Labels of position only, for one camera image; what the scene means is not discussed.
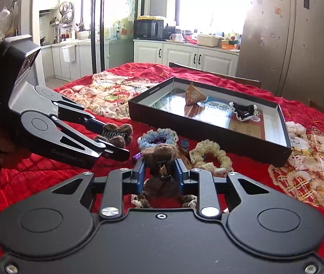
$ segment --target blue crocheted ring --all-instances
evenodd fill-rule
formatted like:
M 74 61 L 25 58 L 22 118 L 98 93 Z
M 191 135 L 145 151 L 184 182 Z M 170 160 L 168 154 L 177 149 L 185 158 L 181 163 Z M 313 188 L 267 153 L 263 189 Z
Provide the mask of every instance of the blue crocheted ring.
M 138 138 L 139 149 L 142 150 L 147 147 L 155 147 L 157 144 L 154 141 L 165 140 L 164 144 L 176 145 L 178 135 L 171 129 L 158 129 L 157 132 L 150 130 Z

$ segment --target stainless steel bowl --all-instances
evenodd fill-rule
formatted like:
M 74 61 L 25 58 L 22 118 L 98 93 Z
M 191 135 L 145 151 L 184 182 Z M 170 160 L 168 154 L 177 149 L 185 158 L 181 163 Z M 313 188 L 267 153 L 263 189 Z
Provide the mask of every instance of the stainless steel bowl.
M 74 12 L 73 9 L 67 10 L 62 16 L 63 24 L 70 24 L 73 21 Z
M 63 2 L 59 6 L 59 12 L 61 15 L 64 15 L 68 10 L 73 9 L 73 5 L 71 2 Z

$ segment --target brown crocheted bear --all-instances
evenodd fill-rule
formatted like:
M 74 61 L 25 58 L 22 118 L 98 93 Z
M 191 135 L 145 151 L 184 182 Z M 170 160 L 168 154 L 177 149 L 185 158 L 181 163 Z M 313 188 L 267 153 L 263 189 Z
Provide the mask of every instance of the brown crocheted bear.
M 141 195 L 133 195 L 131 202 L 139 208 L 150 208 L 150 197 L 178 197 L 178 183 L 171 176 L 173 161 L 179 157 L 179 150 L 174 145 L 159 144 L 142 150 L 145 166 L 150 169 L 151 177 L 144 182 Z M 183 206 L 194 200 L 194 196 L 180 198 Z
M 133 127 L 128 123 L 124 123 L 120 127 L 118 127 L 114 123 L 107 123 L 104 125 L 103 129 L 105 131 L 109 131 L 109 132 L 119 132 L 119 133 L 126 134 L 126 137 L 124 139 L 121 135 L 118 135 L 118 136 L 112 137 L 111 139 L 108 139 L 107 137 L 104 137 L 102 135 L 97 135 L 94 138 L 94 140 L 100 139 L 100 140 L 103 140 L 106 142 L 110 142 L 111 144 L 113 144 L 119 148 L 124 148 L 132 140 L 131 134 L 133 133 Z

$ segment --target stainless steel refrigerator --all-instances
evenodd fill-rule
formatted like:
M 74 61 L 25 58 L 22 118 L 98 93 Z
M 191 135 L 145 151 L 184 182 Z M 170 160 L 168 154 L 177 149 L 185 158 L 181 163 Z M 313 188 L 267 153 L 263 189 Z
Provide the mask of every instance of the stainless steel refrigerator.
M 93 74 L 132 62 L 138 0 L 91 0 Z
M 236 75 L 323 107 L 324 0 L 252 0 Z

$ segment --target red quilt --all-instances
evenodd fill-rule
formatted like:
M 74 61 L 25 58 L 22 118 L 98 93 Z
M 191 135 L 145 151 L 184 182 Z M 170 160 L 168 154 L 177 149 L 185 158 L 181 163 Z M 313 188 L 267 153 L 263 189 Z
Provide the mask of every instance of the red quilt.
M 230 80 L 221 79 L 211 74 L 202 72 L 191 72 L 186 69 L 169 68 L 163 65 L 152 65 L 152 64 L 137 64 L 129 63 L 110 69 L 109 72 L 120 76 L 130 76 L 134 79 L 148 78 L 152 81 L 161 82 L 171 76 L 177 76 L 180 78 L 190 79 L 198 82 L 204 82 L 211 85 L 217 85 L 225 87 L 231 90 L 237 90 L 246 94 L 255 95 L 262 99 L 277 102 L 281 105 L 282 111 L 284 112 L 286 121 L 294 121 L 300 123 L 307 129 L 312 127 L 318 128 L 324 132 L 324 115 L 315 109 L 309 108 L 297 101 L 287 101 L 283 98 L 275 97 L 271 93 L 258 89 L 251 86 L 244 86 L 237 84 Z M 91 82 L 92 77 L 86 76 L 75 82 L 72 82 L 66 87 L 73 87 L 74 85 L 87 85 Z M 139 152 L 137 147 L 137 138 L 143 133 L 150 130 L 150 127 L 137 123 L 131 120 L 114 121 L 105 117 L 98 116 L 98 119 L 104 122 L 114 122 L 119 125 L 122 123 L 130 123 L 134 127 L 133 141 L 128 146 L 131 156 Z M 74 128 L 93 138 L 95 134 L 86 131 L 84 127 L 72 124 Z M 194 148 L 196 141 L 190 141 L 190 149 Z M 240 157 L 235 154 L 228 154 L 233 162 L 233 168 L 236 172 L 240 172 L 247 175 L 271 188 L 282 191 L 278 186 L 273 184 L 272 179 L 269 176 L 268 164 L 258 163 L 247 157 Z M 111 170 L 120 167 L 132 168 L 134 163 L 131 158 L 123 163 L 101 158 L 93 168 L 93 172 L 96 176 L 105 176 Z M 63 163 L 58 163 L 47 158 L 40 157 L 33 154 L 31 158 L 24 160 L 14 170 L 2 170 L 0 174 L 0 212 L 22 199 L 25 199 L 34 193 L 42 191 L 50 186 L 53 186 L 59 182 L 62 182 L 76 174 L 79 174 L 83 170 L 68 166 Z M 223 197 L 220 197 L 222 209 L 226 208 Z M 130 203 L 130 196 L 126 196 L 124 199 L 125 210 L 132 207 Z M 150 204 L 154 208 L 162 207 L 180 207 L 181 204 L 175 199 L 159 199 L 151 201 Z M 324 216 L 324 208 L 317 208 Z M 324 258 L 324 242 L 320 248 L 319 254 Z

